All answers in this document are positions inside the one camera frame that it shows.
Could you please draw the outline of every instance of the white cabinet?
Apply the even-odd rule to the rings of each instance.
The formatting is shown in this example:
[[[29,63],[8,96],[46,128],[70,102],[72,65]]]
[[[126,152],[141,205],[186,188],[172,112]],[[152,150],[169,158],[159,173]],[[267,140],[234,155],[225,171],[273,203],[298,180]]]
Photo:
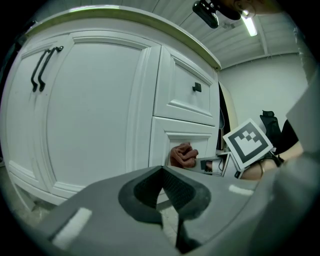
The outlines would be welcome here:
[[[0,113],[2,151],[16,185],[59,204],[96,181],[170,164],[180,143],[190,142],[198,157],[215,155],[216,73],[191,49],[182,54],[157,37],[130,34],[131,25],[126,32],[61,28],[31,38],[18,54]]]
[[[190,142],[198,150],[198,158],[216,154],[216,127],[162,117],[152,118],[149,166],[170,164],[170,151],[181,143]]]
[[[14,61],[8,75],[1,102],[1,144],[6,167],[32,186],[47,191],[35,155],[35,108],[39,100],[39,72],[49,53],[65,36],[57,36],[25,47]]]
[[[69,35],[39,108],[37,158],[51,193],[148,166],[160,49],[118,32]]]
[[[194,91],[195,83],[201,91]],[[177,51],[163,46],[153,115],[206,125],[219,123],[218,83]]]

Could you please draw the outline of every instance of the floor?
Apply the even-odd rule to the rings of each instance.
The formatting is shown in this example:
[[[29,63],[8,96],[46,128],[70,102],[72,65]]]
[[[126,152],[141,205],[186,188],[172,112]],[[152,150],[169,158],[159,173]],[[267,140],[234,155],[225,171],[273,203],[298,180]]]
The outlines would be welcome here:
[[[21,203],[9,179],[6,167],[0,168],[0,189],[12,214],[31,227],[36,227],[56,207],[51,203],[34,198],[35,207],[32,212],[28,211]],[[178,213],[168,201],[158,204],[157,210],[162,215],[164,234],[175,245],[178,231]]]

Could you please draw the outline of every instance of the cabinet countertop edge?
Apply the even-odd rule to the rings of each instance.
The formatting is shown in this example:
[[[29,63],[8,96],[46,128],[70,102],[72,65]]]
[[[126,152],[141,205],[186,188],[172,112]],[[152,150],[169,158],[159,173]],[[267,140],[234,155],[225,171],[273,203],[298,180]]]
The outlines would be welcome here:
[[[190,33],[156,14],[131,7],[119,5],[90,5],[72,8],[52,15],[35,24],[25,35],[30,37],[54,25],[87,18],[113,18],[137,22],[152,27],[172,36],[188,46],[216,71],[221,70],[219,60],[207,49],[207,47]]]

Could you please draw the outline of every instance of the cabinet door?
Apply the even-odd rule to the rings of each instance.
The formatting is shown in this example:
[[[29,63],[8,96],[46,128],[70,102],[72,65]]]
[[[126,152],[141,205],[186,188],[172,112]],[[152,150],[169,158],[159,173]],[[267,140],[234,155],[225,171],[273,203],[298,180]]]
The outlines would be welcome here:
[[[35,156],[35,107],[39,95],[38,75],[49,53],[65,36],[57,36],[36,44],[28,44],[18,54],[8,75],[1,102],[1,146],[6,168],[25,182],[47,191]],[[33,91],[31,78],[34,70]]]
[[[75,32],[41,97],[41,166],[70,197],[148,167],[160,45],[125,33]]]

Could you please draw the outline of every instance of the cabinet drawer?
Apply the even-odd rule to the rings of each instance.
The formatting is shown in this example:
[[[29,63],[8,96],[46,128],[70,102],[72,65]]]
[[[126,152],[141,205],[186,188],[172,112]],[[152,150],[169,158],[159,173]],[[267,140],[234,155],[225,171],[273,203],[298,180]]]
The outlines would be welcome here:
[[[170,165],[170,151],[181,143],[190,142],[198,150],[197,158],[216,154],[218,128],[162,117],[152,118],[149,167]]]
[[[201,91],[194,91],[196,83]],[[180,53],[162,46],[153,115],[215,126],[219,106],[217,82]]]

